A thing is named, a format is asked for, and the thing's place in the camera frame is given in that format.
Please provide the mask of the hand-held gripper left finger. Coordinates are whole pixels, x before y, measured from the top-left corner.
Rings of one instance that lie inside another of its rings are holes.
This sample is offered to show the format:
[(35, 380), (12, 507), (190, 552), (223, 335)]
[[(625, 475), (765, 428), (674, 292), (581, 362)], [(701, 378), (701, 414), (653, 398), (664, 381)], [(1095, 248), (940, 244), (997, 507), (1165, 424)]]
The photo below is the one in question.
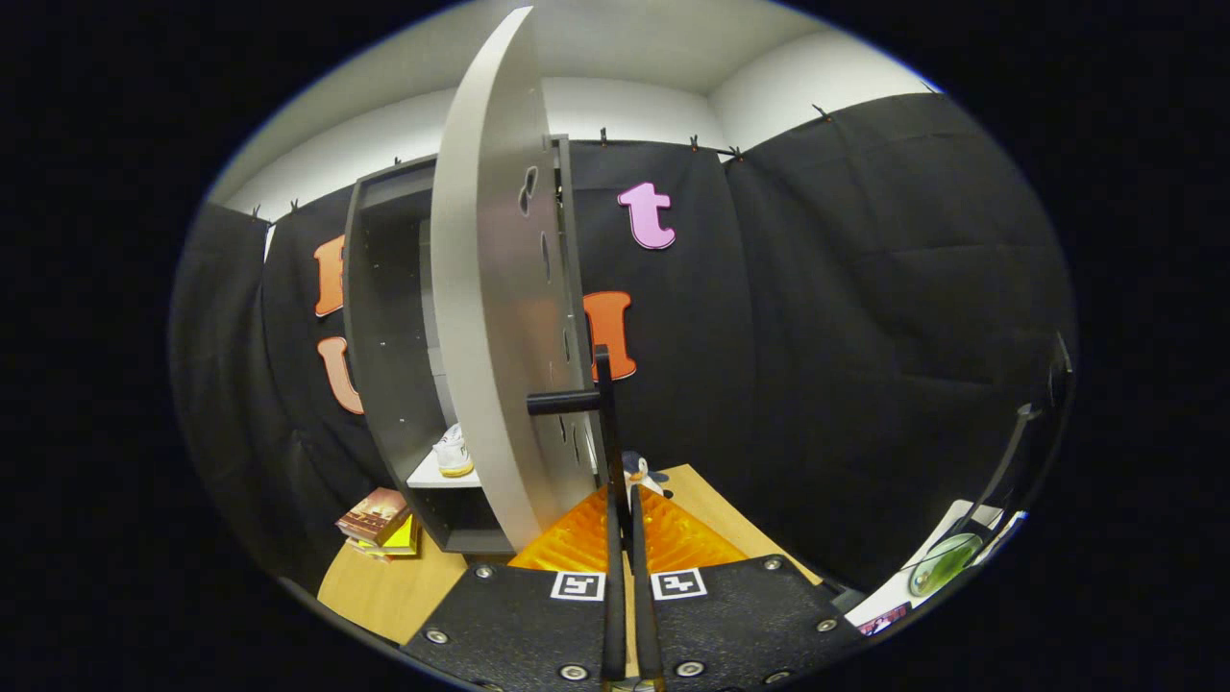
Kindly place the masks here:
[(464, 688), (609, 688), (625, 677), (621, 532), (609, 489), (549, 537), (589, 535), (597, 572), (475, 562), (400, 651)]

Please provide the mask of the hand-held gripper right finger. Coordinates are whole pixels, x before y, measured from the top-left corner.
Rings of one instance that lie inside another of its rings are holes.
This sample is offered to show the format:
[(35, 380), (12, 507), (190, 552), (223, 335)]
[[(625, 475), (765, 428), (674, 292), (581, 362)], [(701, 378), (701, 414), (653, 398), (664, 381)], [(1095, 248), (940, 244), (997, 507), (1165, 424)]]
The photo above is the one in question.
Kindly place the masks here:
[(787, 556), (667, 569), (665, 548), (704, 546), (676, 504), (631, 499), (633, 640), (657, 688), (782, 688), (852, 656), (866, 635)]

